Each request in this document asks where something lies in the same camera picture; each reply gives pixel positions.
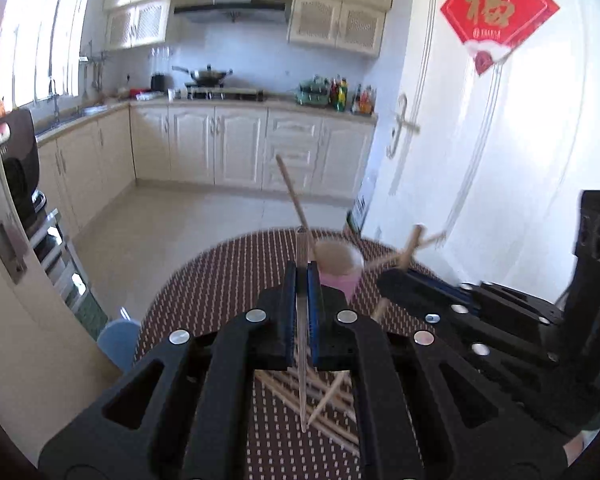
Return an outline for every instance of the frying pan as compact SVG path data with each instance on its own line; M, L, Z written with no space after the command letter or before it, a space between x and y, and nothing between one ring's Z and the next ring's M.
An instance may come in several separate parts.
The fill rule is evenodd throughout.
M212 87L218 86L225 77L234 73L233 70L228 70L227 72L220 72L219 70L211 70L211 65L206 66L206 70L192 70L189 71L187 68L182 66L172 66L172 70L177 70L178 72L184 72L185 74L189 74L193 81L198 86L202 87Z

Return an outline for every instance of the range hood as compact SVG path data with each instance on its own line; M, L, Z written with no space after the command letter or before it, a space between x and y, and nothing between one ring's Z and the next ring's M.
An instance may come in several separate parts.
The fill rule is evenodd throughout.
M290 5L283 0L197 0L195 3L174 7L173 13L193 23L232 22L288 22Z

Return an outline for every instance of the window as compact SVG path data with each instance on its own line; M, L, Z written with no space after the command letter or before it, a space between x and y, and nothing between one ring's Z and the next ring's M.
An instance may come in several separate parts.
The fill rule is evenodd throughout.
M7 110L78 95L86 0L7 0L0 30L0 97Z

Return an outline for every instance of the checkered tablecloth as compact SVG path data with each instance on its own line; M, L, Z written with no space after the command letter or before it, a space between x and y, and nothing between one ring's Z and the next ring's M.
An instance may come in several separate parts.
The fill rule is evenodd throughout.
M365 261L392 251L391 248L350 234L314 230L317 238L346 239L360 248ZM232 317L256 304L261 290L279 285L285 265L296 254L296 230L255 232L229 240L178 270L155 298L142 322L136 360L179 328L194 336L215 332ZM417 264L421 272L430 272ZM351 302L353 310L370 315L380 299L376 279L380 270L366 272ZM410 334L425 324L392 306L382 326L388 332ZM355 424L327 409L337 424ZM254 380L253 410L249 424L245 479L248 480L357 480L358 459L317 430L302 434L299 419L281 400Z

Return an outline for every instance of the blue stool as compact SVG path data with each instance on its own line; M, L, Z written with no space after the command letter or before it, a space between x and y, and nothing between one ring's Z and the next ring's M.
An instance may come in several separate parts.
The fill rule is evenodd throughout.
M140 322L135 319L116 319L105 325L98 336L98 347L123 372L134 363L134 352L140 334Z

